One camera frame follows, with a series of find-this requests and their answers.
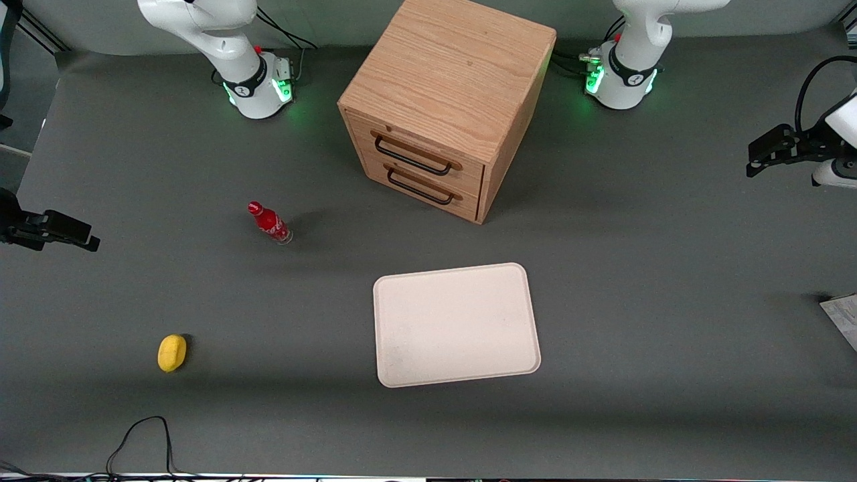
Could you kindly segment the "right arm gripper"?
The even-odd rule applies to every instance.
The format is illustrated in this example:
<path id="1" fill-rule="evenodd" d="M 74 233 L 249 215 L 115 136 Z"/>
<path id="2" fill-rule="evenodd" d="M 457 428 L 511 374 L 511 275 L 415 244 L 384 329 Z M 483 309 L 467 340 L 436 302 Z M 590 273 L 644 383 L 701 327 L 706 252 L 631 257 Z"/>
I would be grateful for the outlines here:
<path id="1" fill-rule="evenodd" d="M 8 189 L 1 189 L 1 243 L 21 245 L 30 250 L 43 250 L 45 242 L 38 237 L 31 239 L 25 231 L 29 226 L 28 214 L 19 207 L 15 193 Z M 88 233 L 82 238 L 82 249 L 90 252 L 98 251 L 100 238 Z"/>

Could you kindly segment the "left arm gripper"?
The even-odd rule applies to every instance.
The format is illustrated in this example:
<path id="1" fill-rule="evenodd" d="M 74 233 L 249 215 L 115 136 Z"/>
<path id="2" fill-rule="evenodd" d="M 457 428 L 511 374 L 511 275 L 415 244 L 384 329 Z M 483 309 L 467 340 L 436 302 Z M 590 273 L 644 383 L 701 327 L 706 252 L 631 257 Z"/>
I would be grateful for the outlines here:
<path id="1" fill-rule="evenodd" d="M 827 114 L 826 123 L 848 145 L 857 145 L 856 130 L 856 94 L 851 94 L 836 104 Z M 753 178 L 763 171 L 763 161 L 749 159 L 746 165 L 746 175 Z"/>

